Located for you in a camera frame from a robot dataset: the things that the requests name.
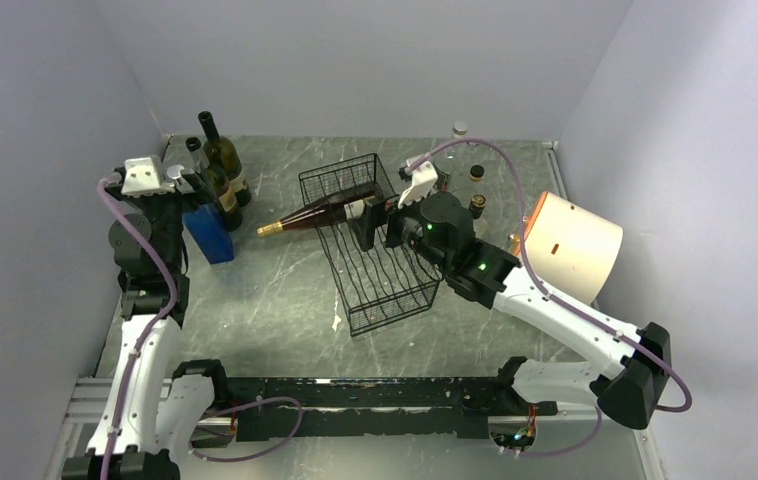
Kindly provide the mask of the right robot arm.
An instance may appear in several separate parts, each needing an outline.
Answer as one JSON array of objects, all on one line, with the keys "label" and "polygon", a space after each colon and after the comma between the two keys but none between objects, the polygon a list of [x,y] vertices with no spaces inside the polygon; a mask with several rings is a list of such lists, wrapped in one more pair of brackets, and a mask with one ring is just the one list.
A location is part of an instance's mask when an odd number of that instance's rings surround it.
[{"label": "right robot arm", "polygon": [[581,355],[572,363],[520,361],[494,389],[503,412],[550,401],[586,404],[643,430],[663,410],[673,377],[668,330],[617,320],[533,276],[518,257],[476,237],[471,212],[453,195],[409,205],[370,196],[346,204],[344,218],[360,236],[385,227],[386,247],[410,248],[461,298],[525,321]]}]

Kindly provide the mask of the blue clear glass bottle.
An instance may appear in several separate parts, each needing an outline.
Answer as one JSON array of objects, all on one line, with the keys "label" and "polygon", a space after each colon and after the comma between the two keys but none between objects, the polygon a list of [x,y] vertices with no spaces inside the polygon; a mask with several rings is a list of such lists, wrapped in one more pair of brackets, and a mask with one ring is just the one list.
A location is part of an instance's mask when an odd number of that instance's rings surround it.
[{"label": "blue clear glass bottle", "polygon": [[[168,168],[188,167],[177,164]],[[184,226],[208,263],[215,265],[232,261],[235,258],[232,240],[218,213],[215,201],[203,206],[189,206],[183,198],[182,202]]]}]

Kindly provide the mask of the dark red gold-capped bottle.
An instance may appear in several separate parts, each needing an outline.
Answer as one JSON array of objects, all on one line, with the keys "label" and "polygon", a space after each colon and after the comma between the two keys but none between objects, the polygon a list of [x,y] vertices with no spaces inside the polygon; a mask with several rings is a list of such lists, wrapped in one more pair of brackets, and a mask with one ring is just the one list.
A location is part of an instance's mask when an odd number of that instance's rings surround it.
[{"label": "dark red gold-capped bottle", "polygon": [[358,219],[365,211],[365,200],[380,191],[376,183],[369,182],[326,195],[276,222],[259,227],[256,230],[257,236],[265,238],[285,231],[331,226]]}]

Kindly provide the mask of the frosted clear slim bottle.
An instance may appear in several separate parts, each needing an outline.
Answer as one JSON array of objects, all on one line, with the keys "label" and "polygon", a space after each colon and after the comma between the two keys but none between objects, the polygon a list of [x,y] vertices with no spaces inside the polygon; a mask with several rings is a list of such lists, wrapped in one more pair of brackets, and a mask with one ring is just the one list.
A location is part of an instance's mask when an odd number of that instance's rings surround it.
[{"label": "frosted clear slim bottle", "polygon": [[468,143],[465,142],[468,134],[468,126],[464,121],[456,121],[452,127],[452,140],[459,140],[448,149],[447,158],[453,161],[461,162],[468,151]]}]

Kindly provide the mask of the clear bottle white label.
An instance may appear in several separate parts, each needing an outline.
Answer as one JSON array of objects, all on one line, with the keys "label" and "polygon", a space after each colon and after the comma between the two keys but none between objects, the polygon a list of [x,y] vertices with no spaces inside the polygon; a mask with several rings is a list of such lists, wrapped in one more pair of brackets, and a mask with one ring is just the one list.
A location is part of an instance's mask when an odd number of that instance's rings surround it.
[{"label": "clear bottle white label", "polygon": [[464,186],[471,196],[480,192],[484,174],[485,168],[482,165],[474,164],[470,167]]}]

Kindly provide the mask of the clear bottle orange black label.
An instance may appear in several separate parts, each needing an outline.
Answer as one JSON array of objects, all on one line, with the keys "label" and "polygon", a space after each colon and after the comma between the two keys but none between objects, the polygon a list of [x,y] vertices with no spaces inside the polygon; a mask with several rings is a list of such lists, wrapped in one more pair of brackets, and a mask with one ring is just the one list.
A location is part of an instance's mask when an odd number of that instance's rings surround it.
[{"label": "clear bottle orange black label", "polygon": [[484,238],[488,230],[488,222],[483,217],[486,202],[487,200],[484,195],[475,194],[472,196],[468,206],[473,219],[474,233],[477,238]]}]

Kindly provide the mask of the dark green black-capped bottle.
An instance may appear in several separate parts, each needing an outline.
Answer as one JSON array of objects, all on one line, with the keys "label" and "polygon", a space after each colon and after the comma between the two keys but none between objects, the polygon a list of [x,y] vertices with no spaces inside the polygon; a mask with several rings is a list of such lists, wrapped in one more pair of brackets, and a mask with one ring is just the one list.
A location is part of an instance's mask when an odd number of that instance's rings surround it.
[{"label": "dark green black-capped bottle", "polygon": [[223,168],[235,193],[238,205],[245,208],[252,200],[252,193],[249,190],[243,164],[234,143],[219,133],[210,111],[199,112],[197,118],[206,137],[203,144],[206,155],[212,163]]}]

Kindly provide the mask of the green bottle silver cap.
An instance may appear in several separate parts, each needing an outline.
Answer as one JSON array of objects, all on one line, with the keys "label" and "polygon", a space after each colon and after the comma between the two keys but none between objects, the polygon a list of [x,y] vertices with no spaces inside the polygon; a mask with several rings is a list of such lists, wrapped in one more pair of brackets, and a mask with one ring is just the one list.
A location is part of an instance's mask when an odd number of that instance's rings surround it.
[{"label": "green bottle silver cap", "polygon": [[211,162],[197,137],[188,137],[185,140],[185,146],[194,163],[204,171],[208,184],[217,197],[217,210],[226,230],[228,232],[237,230],[243,223],[243,214],[225,170]]}]

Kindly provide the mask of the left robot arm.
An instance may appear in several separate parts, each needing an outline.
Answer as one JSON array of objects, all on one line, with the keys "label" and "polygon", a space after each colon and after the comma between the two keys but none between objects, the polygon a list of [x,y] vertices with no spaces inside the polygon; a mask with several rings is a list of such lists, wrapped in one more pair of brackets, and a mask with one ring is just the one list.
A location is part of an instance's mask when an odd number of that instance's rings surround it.
[{"label": "left robot arm", "polygon": [[145,159],[98,183],[115,217],[109,241],[120,268],[121,345],[96,430],[82,454],[64,460],[63,479],[177,479],[203,415],[230,406],[232,388],[216,360],[185,362],[165,376],[189,293],[183,210],[203,191],[197,174],[167,179]]}]

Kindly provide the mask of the black wire wine rack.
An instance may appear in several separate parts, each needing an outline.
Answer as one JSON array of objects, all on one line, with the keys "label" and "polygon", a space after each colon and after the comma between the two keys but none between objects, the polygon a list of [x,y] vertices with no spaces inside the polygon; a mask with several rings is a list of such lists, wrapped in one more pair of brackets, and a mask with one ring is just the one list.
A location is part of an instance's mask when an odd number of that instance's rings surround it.
[{"label": "black wire wine rack", "polygon": [[[339,161],[299,174],[304,205],[363,183],[376,183],[377,198],[396,202],[397,192],[375,153]],[[376,230],[374,247],[359,249],[351,221],[316,227],[350,335],[357,337],[429,310],[441,274],[411,249],[384,246],[387,224]]]}]

